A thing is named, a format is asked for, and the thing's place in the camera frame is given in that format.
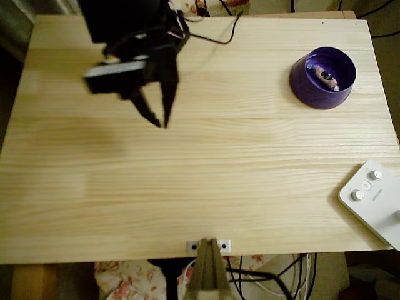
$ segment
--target floor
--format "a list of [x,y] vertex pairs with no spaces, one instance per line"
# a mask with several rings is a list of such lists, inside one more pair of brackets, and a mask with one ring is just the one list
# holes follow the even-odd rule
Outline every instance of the floor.
[[[342,10],[353,10],[357,15],[374,9],[386,2],[386,0],[344,0]],[[336,10],[339,0],[296,0],[296,12]],[[250,14],[264,13],[288,13],[290,9],[289,0],[251,0]],[[386,34],[400,29],[400,18],[398,12],[400,1],[395,1],[390,7],[368,16],[370,30],[374,34]],[[373,39],[376,57],[381,70],[382,82],[386,92],[387,102],[392,114],[392,120],[400,136],[400,35],[384,39]],[[19,75],[22,64],[11,58],[0,49],[0,149],[3,144],[9,113],[18,86]],[[268,268],[272,271],[281,269],[288,264],[291,256],[279,256],[272,259]],[[320,254],[317,279],[314,294],[311,299],[330,300],[337,299],[337,293],[348,284],[344,255],[341,253]],[[12,267],[0,266],[0,299],[9,299]],[[90,264],[65,264],[61,266],[59,278],[59,299],[96,299],[97,291],[91,281]],[[286,283],[290,286],[293,273],[287,275]],[[244,284],[246,299],[282,299],[266,294],[261,288],[252,284]]]

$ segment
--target floral fabric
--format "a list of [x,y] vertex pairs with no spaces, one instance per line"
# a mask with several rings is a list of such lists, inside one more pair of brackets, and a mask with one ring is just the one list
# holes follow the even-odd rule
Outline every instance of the floral fabric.
[[[230,256],[232,268],[238,268],[240,256]],[[256,270],[267,263],[264,255],[244,256],[242,268]],[[179,298],[183,298],[183,284],[187,287],[192,277],[193,267],[186,277],[177,278]],[[94,277],[107,300],[165,300],[166,282],[159,267],[148,261],[102,261],[94,264]]]

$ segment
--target knob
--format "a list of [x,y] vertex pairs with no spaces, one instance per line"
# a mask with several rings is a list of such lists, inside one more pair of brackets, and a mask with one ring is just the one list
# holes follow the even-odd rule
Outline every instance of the knob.
[[369,175],[373,180],[382,178],[382,172],[378,171],[378,170],[374,170],[374,171],[370,172]]
[[361,201],[364,199],[364,196],[364,193],[358,189],[355,189],[353,192],[351,192],[351,197],[354,201]]

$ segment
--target wood grain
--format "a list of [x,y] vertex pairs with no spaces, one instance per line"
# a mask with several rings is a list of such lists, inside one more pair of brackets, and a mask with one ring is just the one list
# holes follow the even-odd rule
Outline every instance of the wood grain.
[[[232,21],[191,31],[227,39]],[[357,67],[327,111],[288,82],[321,46]],[[233,254],[387,248],[338,201],[367,159],[400,175],[366,21],[243,18],[228,46],[191,38],[168,130],[88,93],[100,49],[81,17],[38,17],[1,153],[0,263],[170,258],[213,237]],[[144,91],[160,116],[158,85]]]
[[15,265],[11,300],[56,300],[57,274],[54,264]]

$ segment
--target cable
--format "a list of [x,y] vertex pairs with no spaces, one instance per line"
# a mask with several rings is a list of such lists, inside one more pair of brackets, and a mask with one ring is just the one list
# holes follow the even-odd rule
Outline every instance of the cable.
[[382,36],[371,36],[373,39],[381,39],[381,38],[388,38],[389,36],[395,36],[397,34],[400,33],[400,30],[393,32],[393,33],[389,33],[389,34],[383,34]]
[[307,295],[308,295],[308,279],[310,277],[310,272],[311,272],[311,258],[310,258],[310,254],[307,253],[306,256],[306,285],[304,287],[304,300],[307,299]]
[[298,296],[299,291],[301,289],[300,285],[301,285],[301,275],[303,275],[302,273],[303,273],[303,257],[301,257],[300,259],[299,282],[297,283],[297,289],[296,293],[294,293],[293,300],[296,300],[296,297]]
[[[304,256],[306,256],[307,254],[302,254],[300,255],[297,259],[295,259],[288,267],[286,267],[283,271],[281,271],[278,276],[281,277],[283,274],[285,274],[288,270],[290,270],[298,261],[300,261]],[[239,272],[238,269],[232,269],[231,267],[229,267],[228,269],[226,269],[228,272]],[[257,271],[247,271],[247,270],[242,270],[241,274],[245,274],[245,275],[253,275],[253,276],[257,276],[257,277],[262,277],[260,279],[242,279],[242,282],[250,282],[250,281],[270,281],[272,279],[265,277],[265,273],[264,272],[257,272]]]
[[204,17],[200,17],[199,19],[189,19],[188,17],[184,17],[184,20],[187,22],[198,23],[204,20]]
[[222,6],[224,6],[224,9],[227,11],[227,13],[230,16],[233,16],[232,12],[229,10],[228,5],[226,5],[226,3],[223,0],[219,0],[219,2],[221,2]]
[[358,19],[364,18],[364,17],[366,17],[366,16],[369,16],[370,14],[373,14],[373,13],[376,13],[377,11],[380,11],[382,8],[385,8],[386,6],[388,6],[389,4],[391,4],[393,1],[394,1],[394,0],[389,0],[388,2],[386,2],[386,3],[382,4],[381,6],[379,6],[378,8],[376,8],[376,9],[374,9],[374,10],[372,10],[372,11],[369,11],[369,12],[367,12],[367,13],[365,13],[365,14],[360,15],[360,16],[358,17]]
[[295,13],[295,7],[294,7],[294,0],[290,0],[290,12],[291,13]]
[[306,297],[307,300],[310,299],[311,293],[313,292],[316,276],[317,276],[317,254],[315,254],[315,256],[314,256],[314,274],[312,275],[310,290],[308,291],[308,295]]
[[196,260],[193,259],[193,260],[187,265],[185,271],[183,272],[183,279],[182,279],[182,298],[181,298],[181,299],[183,299],[183,298],[185,297],[185,294],[186,294],[186,283],[185,283],[186,275],[188,275],[188,270],[189,270],[189,268],[194,264],[195,261],[196,261]]
[[[232,269],[231,260],[229,259],[229,256],[226,257],[226,260],[227,260],[227,265],[229,266],[229,269]],[[231,276],[232,276],[232,279],[235,279],[234,276],[233,276],[233,271],[231,271]],[[239,287],[238,287],[238,285],[236,284],[236,281],[234,281],[234,284],[235,284],[235,287],[236,287],[237,292],[238,292],[239,295],[240,295],[240,298],[241,298],[242,300],[245,300],[245,298],[243,297],[242,292],[239,290]]]
[[181,20],[179,20],[179,14],[178,14],[178,11],[176,10],[176,8],[175,8],[175,5],[174,5],[174,3],[173,2],[171,2],[171,1],[169,1],[168,2],[171,6],[172,6],[172,8],[175,10],[175,13],[176,13],[176,20],[177,20],[177,23],[179,24],[179,28],[181,28],[181,31],[182,31],[182,39],[184,39],[185,38],[185,32],[183,31],[183,26],[182,26],[182,23],[181,23]]
[[[298,292],[304,287],[304,285],[306,283],[306,280],[304,280],[303,283],[301,284],[301,279],[302,279],[301,275],[302,275],[302,272],[303,272],[303,257],[304,257],[304,255],[298,257],[295,260],[297,262],[300,259],[300,269],[299,269],[299,282],[297,284],[296,292],[292,293],[292,294],[294,294],[293,299],[296,298],[296,296],[298,295]],[[267,293],[275,295],[277,297],[284,297],[285,296],[284,294],[279,293],[279,292],[274,292],[274,291],[268,289],[266,286],[263,286],[261,283],[259,283],[260,281],[266,281],[265,278],[263,278],[263,279],[254,279],[251,275],[249,275],[249,277],[251,278],[251,280],[247,280],[247,279],[243,280],[242,279],[242,281],[253,282],[256,285],[258,285],[261,289],[265,290]]]
[[241,274],[242,265],[243,265],[243,255],[240,257],[240,264],[239,264],[239,270],[240,270],[240,272],[239,272],[239,289],[240,289],[240,293],[243,294],[243,292],[242,292],[242,274]]
[[209,37],[200,36],[200,35],[194,34],[194,33],[190,33],[190,35],[191,35],[191,36],[194,36],[195,38],[205,39],[206,41],[213,42],[213,43],[217,43],[217,44],[220,44],[220,45],[227,45],[227,44],[229,44],[229,43],[233,40],[233,36],[234,36],[234,34],[235,34],[236,23],[239,21],[239,18],[241,17],[242,14],[243,14],[243,11],[241,11],[241,12],[237,15],[237,18],[236,18],[235,22],[233,23],[231,38],[230,38],[228,41],[226,41],[226,42],[217,41],[217,40],[215,40],[215,39],[210,39]]
[[[230,271],[232,273],[238,273],[239,270],[237,269],[232,269],[232,268],[227,268],[227,271]],[[255,276],[264,276],[269,278],[269,280],[274,280],[278,286],[281,288],[283,294],[285,295],[286,299],[288,300],[293,300],[293,297],[291,295],[291,293],[289,292],[288,288],[285,286],[285,284],[283,283],[283,281],[281,280],[281,278],[279,278],[279,276],[270,273],[270,272],[256,272],[256,271],[247,271],[247,270],[242,270],[241,271],[242,274],[246,274],[246,275],[255,275]]]

